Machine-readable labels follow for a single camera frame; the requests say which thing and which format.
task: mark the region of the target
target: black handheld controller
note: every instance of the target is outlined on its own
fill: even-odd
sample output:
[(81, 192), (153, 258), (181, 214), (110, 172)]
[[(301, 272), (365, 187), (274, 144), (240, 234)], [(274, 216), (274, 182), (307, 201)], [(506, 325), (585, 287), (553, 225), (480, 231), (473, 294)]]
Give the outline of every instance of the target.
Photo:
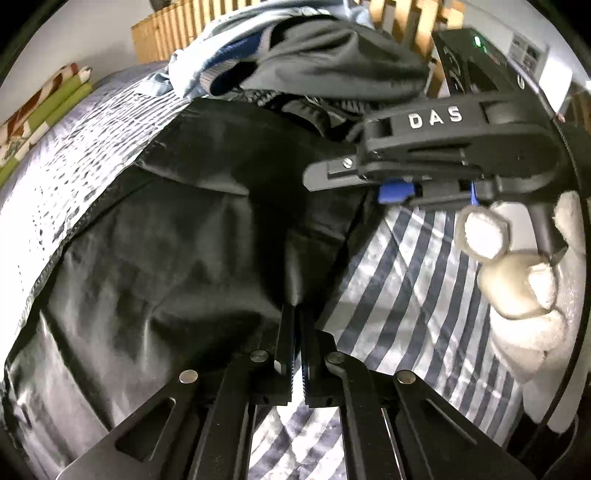
[(356, 155), (311, 165), (309, 190), (403, 180), (409, 206), (460, 209), (520, 202), (541, 253), (566, 243), (554, 226), (558, 197), (576, 189), (570, 151), (543, 92), (471, 28), (433, 34), (450, 96), (422, 99), (363, 120)]

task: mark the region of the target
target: gray striped cloth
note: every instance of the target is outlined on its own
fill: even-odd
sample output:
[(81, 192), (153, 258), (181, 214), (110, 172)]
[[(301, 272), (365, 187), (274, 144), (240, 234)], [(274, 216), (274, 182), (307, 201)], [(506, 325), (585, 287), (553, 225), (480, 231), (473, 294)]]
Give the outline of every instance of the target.
[[(455, 214), (392, 207), (327, 305), (337, 348), (368, 368), (411, 369), (502, 444), (521, 391), (493, 356), (478, 264), (453, 245)], [(249, 480), (345, 479), (336, 408), (303, 403), (301, 370), (290, 405), (269, 413), (252, 444)]]
[[(34, 300), (33, 286), (72, 226), (187, 105), (137, 95), (138, 82), (93, 105), (69, 133), (33, 149), (0, 194), (0, 357)], [(454, 216), (389, 210), (327, 305), (324, 329), (368, 367), (411, 368), (502, 443), (520, 391), (489, 347), (477, 264), (453, 247)], [(255, 432), (251, 479), (345, 478), (338, 411), (303, 404), (301, 369), (290, 405)]]

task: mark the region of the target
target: black cable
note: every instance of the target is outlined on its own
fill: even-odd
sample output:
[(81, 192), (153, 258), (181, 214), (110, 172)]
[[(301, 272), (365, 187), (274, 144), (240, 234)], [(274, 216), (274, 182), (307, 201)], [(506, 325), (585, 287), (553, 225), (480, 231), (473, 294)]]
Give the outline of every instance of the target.
[(525, 444), (521, 453), (517, 456), (518, 460), (523, 460), (525, 456), (529, 453), (532, 447), (535, 445), (536, 441), (538, 440), (539, 436), (544, 431), (544, 427), (548, 425), (550, 418), (556, 411), (560, 400), (566, 391), (566, 388), (569, 386), (570, 380), (573, 378), (574, 368), (579, 360), (579, 356), (581, 350), (583, 348), (583, 341), (585, 339), (585, 334), (587, 333), (587, 324), (589, 322), (589, 314), (591, 313), (591, 262), (589, 261), (589, 257), (591, 256), (591, 225), (589, 225), (589, 207), (587, 205), (587, 196), (585, 194), (585, 190), (583, 187), (583, 179), (581, 177), (579, 167), (574, 159), (574, 155), (572, 150), (570, 149), (569, 143), (564, 136), (564, 132), (560, 128), (556, 118), (553, 118), (554, 126), (558, 133), (560, 134), (560, 138), (566, 148), (566, 151), (569, 155), (570, 162), (573, 167), (574, 178), (577, 183), (577, 189), (579, 191), (579, 203), (581, 205), (581, 214), (583, 215), (583, 234), (585, 237), (585, 290), (583, 295), (583, 310), (581, 312), (581, 322), (579, 324), (579, 331), (574, 339), (573, 344), (573, 351), (570, 354), (569, 363), (566, 365), (566, 369), (564, 370), (564, 375), (562, 380), (560, 381), (560, 385), (558, 385), (558, 389), (554, 395), (554, 398), (548, 405), (548, 409), (546, 413), (542, 417), (542, 420), (535, 428), (534, 433), (532, 434), (529, 441)]

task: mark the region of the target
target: gray fabric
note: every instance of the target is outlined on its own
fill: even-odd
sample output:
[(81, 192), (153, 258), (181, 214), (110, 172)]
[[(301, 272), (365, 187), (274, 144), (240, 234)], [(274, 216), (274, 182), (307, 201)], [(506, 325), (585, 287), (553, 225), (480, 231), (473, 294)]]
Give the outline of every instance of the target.
[(348, 21), (283, 21), (269, 46), (243, 88), (395, 103), (419, 95), (428, 75), (409, 49)]
[[(521, 392), (493, 357), (478, 265), (453, 245), (456, 215), (390, 208), (351, 261), (321, 319), (338, 348), (386, 374), (412, 369), (497, 443)], [(301, 371), (293, 402), (256, 431), (249, 480), (345, 480), (336, 408), (310, 411)]]

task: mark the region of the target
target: gloved finger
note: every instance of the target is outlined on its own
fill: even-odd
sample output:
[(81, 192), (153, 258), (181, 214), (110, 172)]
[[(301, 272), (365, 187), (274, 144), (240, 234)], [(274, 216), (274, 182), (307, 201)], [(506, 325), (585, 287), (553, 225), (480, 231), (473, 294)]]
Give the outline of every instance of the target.
[(537, 317), (550, 311), (557, 295), (557, 279), (544, 257), (509, 252), (487, 263), (478, 273), (478, 287), (505, 318)]
[(504, 338), (491, 334), (492, 352), (519, 384), (534, 378), (544, 362), (545, 352), (528, 350), (508, 344)]
[(579, 255), (584, 255), (583, 214), (577, 192), (564, 192), (560, 196), (554, 209), (554, 224), (569, 248), (573, 248)]
[(491, 330), (507, 345), (526, 350), (548, 351), (564, 340), (566, 320), (558, 310), (522, 320), (508, 320), (491, 308)]
[(466, 255), (488, 263), (503, 256), (509, 248), (508, 224), (488, 208), (470, 205), (456, 219), (454, 242)]

